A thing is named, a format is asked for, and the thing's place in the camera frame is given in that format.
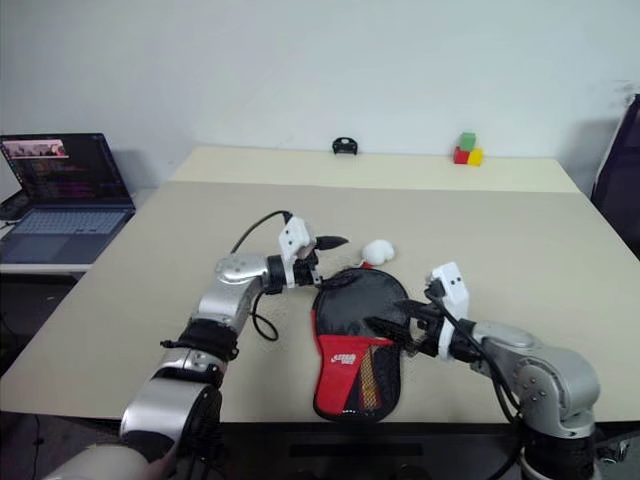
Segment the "yellow cube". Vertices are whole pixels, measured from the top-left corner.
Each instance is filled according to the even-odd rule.
[[[469,160],[467,161],[467,164],[473,165],[474,167],[479,167],[480,165],[482,165],[482,160],[483,160],[482,149],[474,148],[473,150],[471,150],[471,153],[469,154]]]

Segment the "red cube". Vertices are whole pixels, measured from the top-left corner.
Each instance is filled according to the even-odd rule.
[[[465,165],[469,162],[469,152],[460,150],[460,147],[456,147],[456,151],[453,152],[453,163]]]

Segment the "laptop keyboard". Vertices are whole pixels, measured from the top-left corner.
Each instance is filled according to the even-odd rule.
[[[105,235],[124,218],[126,212],[35,211],[17,225],[12,233],[46,235]]]

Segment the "laptop screen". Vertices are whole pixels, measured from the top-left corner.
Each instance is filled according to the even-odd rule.
[[[6,135],[0,150],[36,203],[131,203],[104,135]]]

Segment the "black chair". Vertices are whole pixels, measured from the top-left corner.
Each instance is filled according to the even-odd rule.
[[[591,201],[640,259],[640,95],[620,124]]]

